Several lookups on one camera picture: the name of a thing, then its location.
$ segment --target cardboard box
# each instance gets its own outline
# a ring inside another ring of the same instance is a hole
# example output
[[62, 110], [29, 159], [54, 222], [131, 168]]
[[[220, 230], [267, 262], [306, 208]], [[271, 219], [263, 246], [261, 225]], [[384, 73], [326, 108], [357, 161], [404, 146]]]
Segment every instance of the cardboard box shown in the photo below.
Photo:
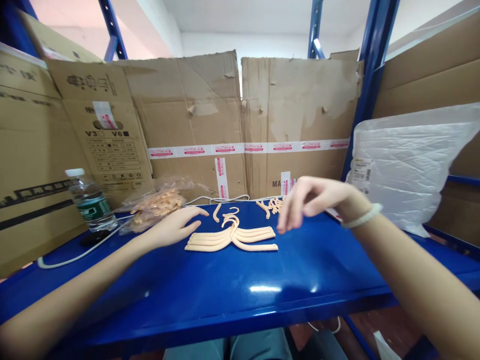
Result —
[[[374, 118], [480, 102], [480, 13], [446, 28], [385, 63]], [[480, 178], [480, 133], [450, 167], [452, 175]], [[447, 181], [428, 223], [479, 245], [475, 219], [480, 189]]]
[[18, 11], [35, 48], [42, 59], [60, 59], [84, 63], [103, 63], [96, 56], [23, 11]]
[[359, 54], [360, 54], [360, 49], [332, 52], [330, 54], [330, 59], [356, 62], [359, 60]]
[[242, 58], [251, 197], [285, 195], [303, 175], [340, 179], [363, 63]]
[[151, 187], [144, 134], [122, 68], [47, 60], [50, 74], [88, 160], [113, 209]]
[[110, 66], [125, 71], [156, 179], [190, 177], [205, 186], [184, 192], [188, 200], [247, 193], [234, 51]]
[[0, 44], [0, 278], [87, 229], [66, 169], [89, 166], [45, 63]]

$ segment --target white plastic bag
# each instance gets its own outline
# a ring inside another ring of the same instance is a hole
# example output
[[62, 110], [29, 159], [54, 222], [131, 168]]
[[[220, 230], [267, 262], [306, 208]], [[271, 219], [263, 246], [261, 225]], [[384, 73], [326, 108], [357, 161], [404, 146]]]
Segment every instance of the white plastic bag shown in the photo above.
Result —
[[347, 182], [398, 227], [428, 237], [422, 224], [437, 211], [449, 167], [479, 130], [480, 102], [363, 121]]

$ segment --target plastic bag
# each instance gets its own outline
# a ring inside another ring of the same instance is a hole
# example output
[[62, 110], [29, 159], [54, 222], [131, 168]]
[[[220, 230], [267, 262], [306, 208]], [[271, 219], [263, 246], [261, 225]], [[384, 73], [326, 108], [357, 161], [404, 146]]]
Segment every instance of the plastic bag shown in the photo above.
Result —
[[155, 189], [141, 189], [129, 196], [118, 213], [134, 214], [119, 231], [120, 235], [141, 233], [185, 205], [181, 190], [189, 190], [194, 182], [185, 177], [162, 177], [155, 180]]
[[449, 167], [480, 129], [480, 103], [363, 121], [353, 132], [347, 182], [399, 228], [428, 237], [422, 224], [440, 204]]

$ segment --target bottle cap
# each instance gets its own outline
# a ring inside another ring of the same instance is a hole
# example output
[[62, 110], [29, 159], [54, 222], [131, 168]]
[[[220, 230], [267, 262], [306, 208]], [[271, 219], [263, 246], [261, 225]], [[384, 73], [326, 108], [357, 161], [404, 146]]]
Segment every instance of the bottle cap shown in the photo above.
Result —
[[76, 177], [76, 176], [84, 175], [84, 174], [85, 174], [85, 170], [83, 170], [82, 168], [69, 169], [69, 170], [65, 170], [65, 174], [66, 174], [69, 178], [74, 178], [74, 177]]

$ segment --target floor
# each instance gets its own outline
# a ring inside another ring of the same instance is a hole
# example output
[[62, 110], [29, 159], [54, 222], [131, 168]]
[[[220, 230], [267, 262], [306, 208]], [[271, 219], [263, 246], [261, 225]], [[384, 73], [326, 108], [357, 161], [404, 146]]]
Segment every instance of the floor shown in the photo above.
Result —
[[[377, 345], [373, 333], [380, 330], [385, 341], [390, 345], [393, 351], [403, 358], [410, 348], [417, 342], [422, 333], [411, 321], [408, 315], [400, 306], [360, 312], [351, 314], [355, 326], [361, 332], [370, 348], [380, 359]], [[336, 340], [340, 344], [348, 360], [369, 360], [362, 347], [353, 335], [347, 323], [340, 317], [340, 331], [335, 334]], [[319, 330], [335, 330], [338, 327], [336, 317], [328, 321], [313, 321], [312, 325]], [[290, 326], [290, 332], [295, 341], [296, 348], [301, 351], [314, 333], [308, 323], [296, 324]], [[149, 352], [132, 356], [132, 360], [162, 360], [164, 351]]]

